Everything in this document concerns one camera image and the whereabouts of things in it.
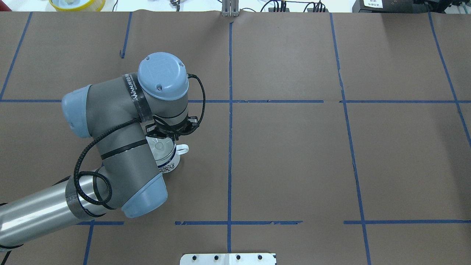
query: red object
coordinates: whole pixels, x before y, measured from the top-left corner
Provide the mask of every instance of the red object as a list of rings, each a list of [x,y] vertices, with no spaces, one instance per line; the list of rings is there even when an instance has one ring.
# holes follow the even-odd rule
[[[11,11],[11,9],[3,1],[0,0],[0,11]]]

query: white bracket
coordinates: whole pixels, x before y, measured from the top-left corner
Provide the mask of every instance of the white bracket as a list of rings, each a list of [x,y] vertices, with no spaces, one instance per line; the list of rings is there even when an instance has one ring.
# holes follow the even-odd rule
[[[221,14],[223,17],[238,17],[239,0],[222,0]]]
[[[276,254],[184,254],[180,259],[180,265],[276,265]]]

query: silver cylinder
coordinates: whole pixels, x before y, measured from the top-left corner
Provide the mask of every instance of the silver cylinder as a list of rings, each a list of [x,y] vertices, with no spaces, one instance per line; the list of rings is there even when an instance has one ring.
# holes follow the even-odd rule
[[[88,196],[97,199],[93,189],[93,181],[93,177],[84,176],[80,179],[80,186]],[[1,206],[0,245],[19,246],[27,241],[82,222],[83,220],[75,217],[67,205],[65,200],[66,185],[67,181]],[[106,190],[100,189],[98,192],[101,195],[106,194]],[[103,206],[90,204],[82,198],[80,198],[80,202],[95,215],[109,211]],[[2,251],[9,251],[9,249],[0,248],[0,252]]]

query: white mug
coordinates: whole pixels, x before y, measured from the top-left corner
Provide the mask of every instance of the white mug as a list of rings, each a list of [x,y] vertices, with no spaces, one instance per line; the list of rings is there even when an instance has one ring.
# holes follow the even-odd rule
[[[190,150],[186,144],[176,145],[171,138],[158,139],[146,137],[146,139],[154,160],[162,173],[174,170],[180,163],[180,156]]]

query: light blue joint cap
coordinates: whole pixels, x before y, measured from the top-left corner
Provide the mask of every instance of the light blue joint cap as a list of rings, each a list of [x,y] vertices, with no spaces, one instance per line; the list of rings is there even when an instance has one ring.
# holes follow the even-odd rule
[[[139,64],[138,80],[147,93],[162,100],[176,100],[188,92],[185,65],[175,55],[156,52]]]
[[[157,209],[168,197],[167,187],[159,173],[121,207],[126,217],[134,218]]]
[[[87,94],[90,86],[66,94],[61,103],[65,120],[80,138],[91,137],[87,126]]]

